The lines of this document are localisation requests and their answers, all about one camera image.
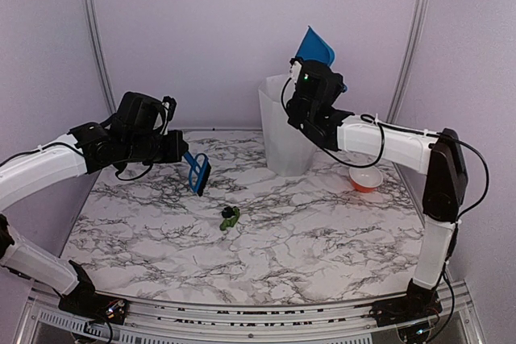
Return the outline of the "blue plastic dustpan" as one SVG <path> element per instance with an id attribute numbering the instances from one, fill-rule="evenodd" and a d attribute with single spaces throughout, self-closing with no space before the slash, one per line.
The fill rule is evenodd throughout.
<path id="1" fill-rule="evenodd" d="M 331 69 L 334 60 L 334 50 L 312 27 L 308 27 L 290 60 L 290 76 L 296 90 L 309 97 L 325 95 L 330 99 L 345 93 L 347 86 L 343 75 Z"/>

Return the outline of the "blue hand brush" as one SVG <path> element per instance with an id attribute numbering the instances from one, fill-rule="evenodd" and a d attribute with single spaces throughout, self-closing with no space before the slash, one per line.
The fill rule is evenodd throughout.
<path id="1" fill-rule="evenodd" d="M 189 164 L 189 187 L 195 194 L 202 197 L 211 171 L 209 158 L 205 153 L 193 156 L 189 151 L 184 154 L 184 158 Z"/>

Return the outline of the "black paper scrap back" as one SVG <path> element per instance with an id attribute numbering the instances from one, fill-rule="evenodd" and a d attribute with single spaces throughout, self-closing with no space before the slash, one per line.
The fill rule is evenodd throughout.
<path id="1" fill-rule="evenodd" d="M 233 206 L 225 207 L 221 212 L 223 218 L 233 218 L 236 215 L 236 208 Z"/>

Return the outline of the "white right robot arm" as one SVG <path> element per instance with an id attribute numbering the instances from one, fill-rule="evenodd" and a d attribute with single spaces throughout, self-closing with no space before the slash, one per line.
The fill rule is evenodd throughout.
<path id="1" fill-rule="evenodd" d="M 285 104 L 288 123 L 319 149 L 330 157 L 338 151 L 370 155 L 370 166 L 389 162 L 424 177 L 424 235 L 411 280 L 416 288 L 399 302 L 405 317 L 418 317 L 431 304 L 427 290 L 440 282 L 460 224 L 468 175 L 456 132 L 415 130 L 337 110 L 343 76 L 317 60 L 294 57 L 289 77 L 294 91 Z"/>

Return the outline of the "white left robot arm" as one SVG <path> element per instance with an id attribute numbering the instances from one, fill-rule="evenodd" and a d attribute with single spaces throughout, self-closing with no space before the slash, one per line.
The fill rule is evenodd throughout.
<path id="1" fill-rule="evenodd" d="M 13 155 L 1 164 L 1 208 L 12 205 L 61 181 L 113 167 L 118 175 L 129 164 L 151 168 L 181 161 L 188 147 L 181 131 L 171 131 L 177 102 L 136 92 L 124 94 L 117 111 L 101 123 L 87 122 L 31 151 Z M 80 284 L 78 270 L 23 237 L 1 218 L 1 265 L 38 280 L 86 316 L 102 308 L 102 298 Z"/>

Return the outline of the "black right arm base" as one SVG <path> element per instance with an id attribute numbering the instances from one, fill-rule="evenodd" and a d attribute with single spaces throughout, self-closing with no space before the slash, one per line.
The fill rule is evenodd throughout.
<path id="1" fill-rule="evenodd" d="M 404 296 L 373 302 L 369 316 L 383 327 L 440 314 L 443 307 L 436 289 L 437 286 L 423 288 L 411 280 Z"/>

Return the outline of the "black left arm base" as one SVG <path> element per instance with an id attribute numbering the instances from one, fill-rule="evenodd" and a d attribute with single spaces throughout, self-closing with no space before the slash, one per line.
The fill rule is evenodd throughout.
<path id="1" fill-rule="evenodd" d="M 84 268 L 69 260 L 78 278 L 78 285 L 68 295 L 61 295 L 58 308 L 61 311 L 111 324 L 122 325 L 127 316 L 128 300 L 102 295 Z"/>

